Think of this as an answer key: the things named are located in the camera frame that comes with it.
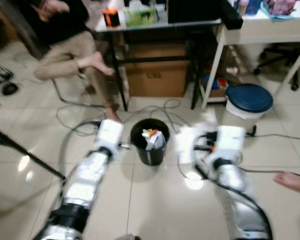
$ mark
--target cardboard box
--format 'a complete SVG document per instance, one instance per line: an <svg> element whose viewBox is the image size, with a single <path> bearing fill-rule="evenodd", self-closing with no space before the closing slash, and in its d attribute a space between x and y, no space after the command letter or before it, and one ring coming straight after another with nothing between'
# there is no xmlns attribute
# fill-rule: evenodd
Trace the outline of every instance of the cardboard box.
<svg viewBox="0 0 300 240"><path fill-rule="evenodd" d="M225 97L226 92L222 89L212 89L210 92L210 98L219 98L219 97Z"/></svg>
<svg viewBox="0 0 300 240"><path fill-rule="evenodd" d="M184 44L131 47L131 58L184 56ZM139 97L183 97L188 61L126 64L129 92Z"/></svg>

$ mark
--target dark blue lid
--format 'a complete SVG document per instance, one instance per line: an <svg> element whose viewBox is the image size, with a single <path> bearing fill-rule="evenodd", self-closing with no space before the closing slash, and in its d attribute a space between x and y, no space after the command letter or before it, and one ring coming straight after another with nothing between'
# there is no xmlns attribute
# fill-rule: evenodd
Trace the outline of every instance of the dark blue lid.
<svg viewBox="0 0 300 240"><path fill-rule="evenodd" d="M249 113L265 112L274 104L271 94L262 86L255 84L230 86L225 94L234 106Z"/></svg>

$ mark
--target tissue box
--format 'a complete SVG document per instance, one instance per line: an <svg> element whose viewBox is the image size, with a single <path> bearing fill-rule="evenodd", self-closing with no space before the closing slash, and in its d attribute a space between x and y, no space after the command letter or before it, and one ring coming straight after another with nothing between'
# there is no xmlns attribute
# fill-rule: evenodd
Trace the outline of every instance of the tissue box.
<svg viewBox="0 0 300 240"><path fill-rule="evenodd" d="M271 15L290 15L297 0L263 0L264 7Z"/></svg>

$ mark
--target robotic arm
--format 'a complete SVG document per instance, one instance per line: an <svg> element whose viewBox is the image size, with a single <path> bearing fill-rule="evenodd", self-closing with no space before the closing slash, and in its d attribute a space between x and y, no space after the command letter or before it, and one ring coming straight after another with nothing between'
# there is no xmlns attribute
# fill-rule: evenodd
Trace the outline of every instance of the robotic arm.
<svg viewBox="0 0 300 240"><path fill-rule="evenodd" d="M201 136L212 144L215 142L214 151L203 160L209 175L195 153L192 158L198 173L218 186L216 194L223 206L231 239L272 240L268 218L253 199L245 173L237 166L245 134L244 128L220 126L217 132Z"/></svg>
<svg viewBox="0 0 300 240"><path fill-rule="evenodd" d="M118 157L124 128L110 119L101 122L93 151L78 165L61 206L50 214L48 223L34 240L82 240L99 184L109 162Z"/></svg>

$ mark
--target bare foot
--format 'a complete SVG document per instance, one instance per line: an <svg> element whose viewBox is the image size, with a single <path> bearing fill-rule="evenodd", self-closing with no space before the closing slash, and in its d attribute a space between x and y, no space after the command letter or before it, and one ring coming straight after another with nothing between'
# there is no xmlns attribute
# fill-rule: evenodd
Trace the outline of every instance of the bare foot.
<svg viewBox="0 0 300 240"><path fill-rule="evenodd" d="M78 66L81 69L84 69L87 67L94 67L108 76L112 76L115 73L115 70L113 68L110 68L105 64L101 53L98 51L91 56L80 59L78 61Z"/></svg>
<svg viewBox="0 0 300 240"><path fill-rule="evenodd" d="M300 192L300 176L292 172L281 172L273 180L288 189Z"/></svg>
<svg viewBox="0 0 300 240"><path fill-rule="evenodd" d="M117 115L117 113L115 111L113 111L112 109L108 109L107 114L109 119L113 119L116 120L119 123L122 123L122 120L120 119L120 117Z"/></svg>
<svg viewBox="0 0 300 240"><path fill-rule="evenodd" d="M91 84L87 85L85 87L84 91L87 92L89 95L95 95L95 94L97 94L96 93L96 89Z"/></svg>

